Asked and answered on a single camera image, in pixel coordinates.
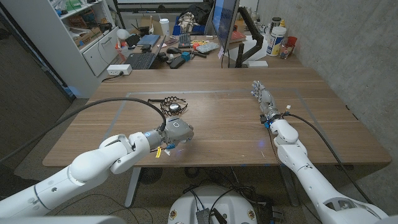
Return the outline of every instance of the concrete wall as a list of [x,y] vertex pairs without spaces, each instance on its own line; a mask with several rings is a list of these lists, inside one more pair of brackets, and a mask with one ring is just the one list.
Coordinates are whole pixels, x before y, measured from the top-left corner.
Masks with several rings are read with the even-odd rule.
[[260,0],[257,11],[263,23],[285,19],[300,61],[390,152],[393,162],[359,183],[377,206],[398,214],[398,2]]

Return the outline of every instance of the yellow tag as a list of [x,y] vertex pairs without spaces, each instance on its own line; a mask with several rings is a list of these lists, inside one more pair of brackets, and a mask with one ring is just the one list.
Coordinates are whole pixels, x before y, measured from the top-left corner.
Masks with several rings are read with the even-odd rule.
[[161,147],[158,147],[157,148],[157,152],[156,152],[156,158],[159,158],[160,157],[160,153],[162,152],[162,148]]

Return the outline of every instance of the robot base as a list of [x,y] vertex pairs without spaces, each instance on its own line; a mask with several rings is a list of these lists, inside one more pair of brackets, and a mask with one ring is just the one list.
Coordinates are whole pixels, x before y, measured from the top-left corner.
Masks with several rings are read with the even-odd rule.
[[[229,189],[225,187],[220,187],[216,185],[198,187],[193,189],[193,191],[198,195],[205,208],[210,209],[217,198],[227,192]],[[199,200],[198,208],[203,210]],[[257,217],[249,217],[249,213],[252,215],[254,209],[251,204],[240,194],[235,191],[222,196],[214,206],[222,216],[226,216],[227,223],[247,223],[256,224]],[[197,216],[197,206],[195,197],[191,192],[187,192],[177,199],[172,205],[169,213],[168,224],[176,223],[198,223]],[[218,223],[216,217],[211,216],[212,223]]]

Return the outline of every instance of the wooden table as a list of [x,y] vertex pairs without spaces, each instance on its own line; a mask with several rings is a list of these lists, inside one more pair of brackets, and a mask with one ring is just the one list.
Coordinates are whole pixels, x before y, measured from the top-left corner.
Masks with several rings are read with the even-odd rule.
[[[194,127],[188,144],[171,156],[149,154],[137,167],[273,166],[271,140],[260,123],[259,104],[251,83],[260,80],[283,111],[299,115],[325,133],[345,164],[387,164],[391,161],[369,131],[311,68],[193,68],[190,70],[135,70],[103,83],[89,103],[109,97],[143,100],[177,96],[187,99],[182,118]],[[286,117],[316,164],[336,164],[316,132]],[[110,102],[82,111],[43,160],[45,166],[67,166],[79,154],[96,149],[109,136],[130,135],[158,127],[160,116],[146,105]]]

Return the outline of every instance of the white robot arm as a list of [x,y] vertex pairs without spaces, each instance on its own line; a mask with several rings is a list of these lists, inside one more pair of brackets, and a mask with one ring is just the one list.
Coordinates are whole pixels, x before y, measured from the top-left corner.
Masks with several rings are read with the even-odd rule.
[[339,193],[308,159],[307,149],[300,142],[298,132],[278,112],[269,91],[261,82],[254,81],[252,86],[252,94],[258,99],[263,112],[261,122],[277,134],[274,143],[279,160],[297,176],[322,223],[377,223],[388,217],[374,205]]
[[102,184],[109,170],[120,174],[163,142],[168,148],[193,137],[193,127],[178,117],[167,118],[164,131],[152,129],[127,138],[107,138],[98,149],[85,152],[53,176],[0,201],[0,218],[42,216],[61,203]]

